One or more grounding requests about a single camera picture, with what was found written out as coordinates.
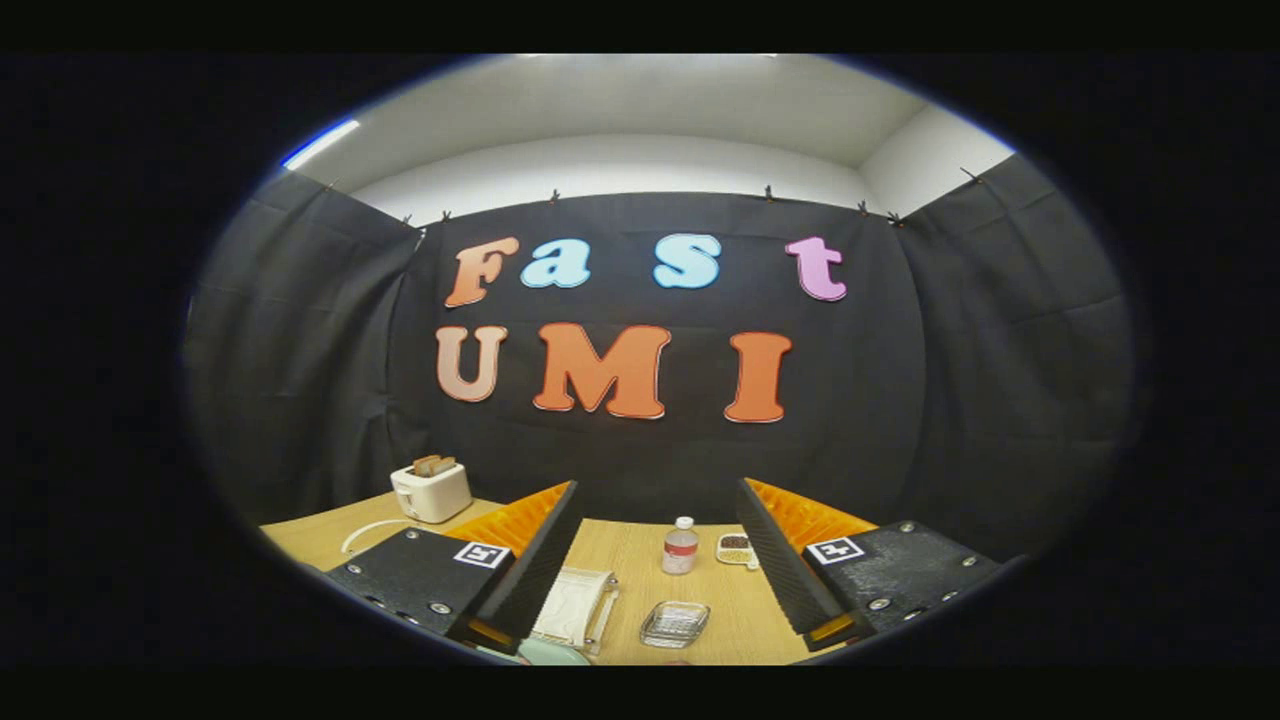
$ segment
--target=toaster cord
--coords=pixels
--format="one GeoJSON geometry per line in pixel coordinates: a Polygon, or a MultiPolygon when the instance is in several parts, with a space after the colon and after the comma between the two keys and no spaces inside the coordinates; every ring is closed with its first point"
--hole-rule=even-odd
{"type": "Polygon", "coordinates": [[[369,532],[369,530],[371,530],[371,529],[374,529],[374,528],[376,528],[379,525],[390,525],[392,523],[412,523],[412,521],[413,520],[410,520],[407,518],[397,518],[394,520],[379,520],[376,523],[370,523],[370,524],[365,525],[364,528],[360,528],[355,533],[351,533],[349,536],[347,536],[347,539],[343,541],[343,543],[342,543],[342,553],[343,555],[351,555],[351,543],[355,542],[356,538],[358,538],[360,536],[365,534],[366,532],[369,532]]]}

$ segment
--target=green object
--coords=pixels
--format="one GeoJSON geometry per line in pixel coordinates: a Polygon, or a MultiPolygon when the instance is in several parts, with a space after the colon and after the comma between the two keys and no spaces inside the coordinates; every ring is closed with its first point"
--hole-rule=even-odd
{"type": "Polygon", "coordinates": [[[562,644],[529,638],[520,643],[521,657],[534,665],[590,665],[582,653],[562,644]]]}

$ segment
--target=orange letter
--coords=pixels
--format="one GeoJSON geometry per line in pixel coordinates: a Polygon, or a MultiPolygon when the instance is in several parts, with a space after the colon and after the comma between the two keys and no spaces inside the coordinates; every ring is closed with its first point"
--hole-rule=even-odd
{"type": "Polygon", "coordinates": [[[773,333],[739,333],[730,338],[737,348],[737,395],[724,409],[735,423],[776,423],[782,419],[778,405],[778,369],[791,340],[773,333]]]}
{"type": "Polygon", "coordinates": [[[547,341],[547,375],[543,392],[534,397],[540,410],[563,413],[573,407],[566,393],[570,380],[588,413],[595,413],[617,380],[613,400],[605,405],[611,415],[657,420],[667,411],[658,402],[658,360],[671,342],[666,328],[632,325],[618,336],[600,360],[582,325],[550,323],[538,332],[547,341]]]}
{"type": "Polygon", "coordinates": [[[435,331],[435,340],[440,342],[440,351],[435,357],[435,377],[440,380],[440,389],[453,400],[480,402],[493,395],[493,388],[498,384],[498,343],[507,340],[507,328],[485,325],[476,329],[476,340],[480,341],[480,370],[474,383],[463,382],[458,373],[462,341],[466,338],[466,328],[435,331]]]}
{"type": "Polygon", "coordinates": [[[495,252],[515,255],[517,250],[520,250],[520,241],[504,237],[458,252],[456,256],[458,278],[453,283],[453,292],[444,299],[444,306],[457,307],[483,300],[488,291],[480,287],[480,281],[493,282],[502,272],[502,258],[490,258],[490,255],[495,252]]]}

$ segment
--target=bread slice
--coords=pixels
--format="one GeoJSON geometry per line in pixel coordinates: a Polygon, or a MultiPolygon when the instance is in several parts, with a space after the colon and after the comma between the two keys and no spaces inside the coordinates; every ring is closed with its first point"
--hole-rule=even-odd
{"type": "Polygon", "coordinates": [[[413,474],[420,478],[430,478],[431,462],[438,462],[440,460],[439,455],[428,455],[426,457],[419,457],[413,461],[413,474]]]}
{"type": "Polygon", "coordinates": [[[449,468],[453,468],[457,464],[458,464],[457,460],[452,456],[445,457],[443,460],[436,460],[434,462],[428,462],[428,471],[430,473],[430,475],[428,477],[434,478],[435,475],[439,475],[440,473],[448,470],[449,468]]]}

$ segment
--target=blue letter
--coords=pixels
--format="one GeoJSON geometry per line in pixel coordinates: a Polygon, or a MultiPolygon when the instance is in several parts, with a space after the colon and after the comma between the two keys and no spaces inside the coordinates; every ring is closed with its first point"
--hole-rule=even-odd
{"type": "Polygon", "coordinates": [[[577,287],[591,277],[586,256],[591,246],[581,240],[553,240],[534,249],[534,261],[520,273],[520,282],[529,287],[577,287]]]}
{"type": "Polygon", "coordinates": [[[719,241],[709,234],[668,234],[653,252],[666,263],[653,269],[653,279],[662,287],[707,287],[719,274],[714,260],[719,256],[719,241]]]}

